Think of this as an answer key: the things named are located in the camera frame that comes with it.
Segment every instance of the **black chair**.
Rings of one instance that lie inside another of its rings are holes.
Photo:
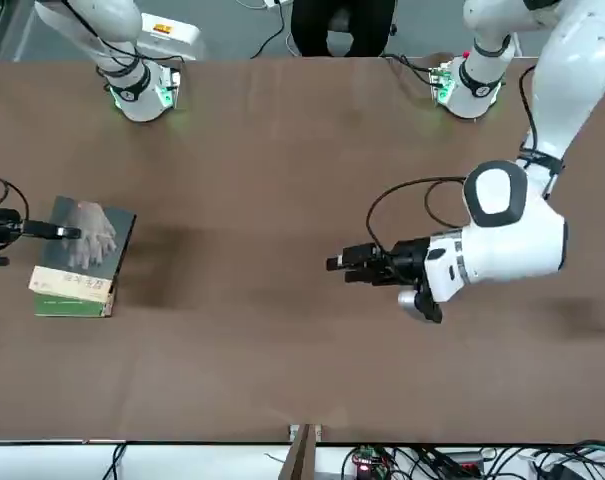
[[[397,10],[397,6],[398,6],[398,0],[395,0],[396,10]],[[350,24],[351,24],[351,9],[349,7],[342,7],[337,12],[335,12],[335,15],[333,15],[333,18],[331,18],[331,21],[329,22],[329,31],[330,32],[340,32],[340,33],[351,33]],[[393,37],[393,36],[395,36],[396,33],[398,33],[398,27],[395,24],[395,22],[393,22],[391,24],[391,31],[389,32],[389,35]]]

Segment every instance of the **book cover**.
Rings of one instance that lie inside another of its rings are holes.
[[[77,240],[46,242],[29,288],[36,294],[36,314],[107,316],[115,297],[136,215],[94,202],[57,197],[50,222],[77,227]]]

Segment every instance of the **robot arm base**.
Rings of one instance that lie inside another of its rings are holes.
[[[477,82],[472,90],[460,78],[460,69],[464,64],[463,57],[455,57],[451,62],[440,66],[438,72],[430,76],[431,83],[440,83],[442,88],[433,88],[437,103],[459,118],[475,119],[484,115],[497,101],[502,88],[502,77],[490,84]]]

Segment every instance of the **chair backrest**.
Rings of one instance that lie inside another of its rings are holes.
[[[397,9],[398,0],[395,0],[395,8]],[[351,22],[351,9],[349,7],[341,7],[331,21],[329,22],[329,31],[349,33],[349,23]]]

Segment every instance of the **green led light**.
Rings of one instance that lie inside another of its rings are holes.
[[[111,92],[111,96],[113,97],[113,100],[115,101],[115,106],[118,107],[120,110],[122,110],[122,105],[120,104],[120,99],[115,94],[115,92],[113,91],[113,89],[109,88],[109,92]]]
[[[160,97],[160,102],[164,108],[173,106],[173,94],[165,87],[155,87],[155,91]]]
[[[455,80],[449,78],[441,78],[442,80],[442,88],[438,91],[438,102],[446,103],[451,98],[451,94],[453,93],[455,87]]]

